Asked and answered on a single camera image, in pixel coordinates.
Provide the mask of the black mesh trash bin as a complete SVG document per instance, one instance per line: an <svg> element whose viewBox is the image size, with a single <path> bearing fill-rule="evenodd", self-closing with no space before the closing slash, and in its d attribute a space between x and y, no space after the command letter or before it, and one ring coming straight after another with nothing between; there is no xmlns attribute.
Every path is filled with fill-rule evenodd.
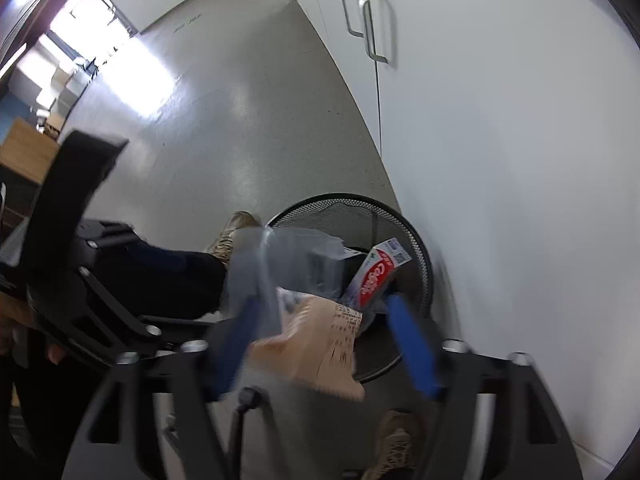
<svg viewBox="0 0 640 480"><path fill-rule="evenodd" d="M355 339L358 382L372 382L401 359L385 301L399 295L419 318L431 315L431 259L418 232L398 211L354 193L306 198L274 216L272 228L306 228L339 238L347 252L340 301L362 313Z"/></svg>

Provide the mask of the black small carton box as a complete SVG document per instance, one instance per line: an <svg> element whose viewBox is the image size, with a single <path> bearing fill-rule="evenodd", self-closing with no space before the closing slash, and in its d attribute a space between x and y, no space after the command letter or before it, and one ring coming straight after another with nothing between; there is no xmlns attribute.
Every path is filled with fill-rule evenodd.
<svg viewBox="0 0 640 480"><path fill-rule="evenodd" d="M308 255L307 292L329 300L340 299L364 258L364 252L349 247L332 254L322 254L318 250L311 252Z"/></svg>

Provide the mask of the clear plastic bag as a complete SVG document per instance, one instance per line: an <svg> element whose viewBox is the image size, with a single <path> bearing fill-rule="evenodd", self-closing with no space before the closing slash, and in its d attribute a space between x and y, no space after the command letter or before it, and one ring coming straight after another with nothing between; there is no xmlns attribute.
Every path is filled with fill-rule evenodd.
<svg viewBox="0 0 640 480"><path fill-rule="evenodd" d="M239 230L228 267L224 288L224 313L234 318L244 302L256 297L260 317L256 336L281 333L281 313L277 300L279 287L307 292L308 255L332 254L346 247L335 236L304 228L247 228Z"/></svg>

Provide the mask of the Colgate toothpaste box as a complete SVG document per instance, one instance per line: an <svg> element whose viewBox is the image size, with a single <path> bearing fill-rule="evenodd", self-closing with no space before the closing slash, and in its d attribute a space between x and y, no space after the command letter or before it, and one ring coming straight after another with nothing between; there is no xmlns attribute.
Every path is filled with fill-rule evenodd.
<svg viewBox="0 0 640 480"><path fill-rule="evenodd" d="M347 286L342 303L360 312L384 292L398 270L412 257L396 237L374 245Z"/></svg>

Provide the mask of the beige sneaker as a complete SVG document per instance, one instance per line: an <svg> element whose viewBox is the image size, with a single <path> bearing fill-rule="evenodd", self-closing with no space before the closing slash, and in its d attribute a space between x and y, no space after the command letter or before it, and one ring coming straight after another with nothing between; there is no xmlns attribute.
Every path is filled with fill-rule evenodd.
<svg viewBox="0 0 640 480"><path fill-rule="evenodd" d="M424 443L422 420L407 410L389 410L376 433L372 464L363 473L366 480L411 479Z"/></svg>
<svg viewBox="0 0 640 480"><path fill-rule="evenodd" d="M259 220L250 212L246 210L235 211L227 220L216 240L206 248L206 252L221 261L224 266L228 266L236 233L242 229L258 228L261 225Z"/></svg>

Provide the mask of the brown printed paper receipt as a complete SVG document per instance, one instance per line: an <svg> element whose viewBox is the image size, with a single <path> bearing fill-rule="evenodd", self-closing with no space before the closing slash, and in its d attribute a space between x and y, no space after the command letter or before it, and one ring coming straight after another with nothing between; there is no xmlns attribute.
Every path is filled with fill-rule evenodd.
<svg viewBox="0 0 640 480"><path fill-rule="evenodd" d="M362 314L332 300L279 287L281 333L250 346L248 362L308 388L362 401L354 345Z"/></svg>

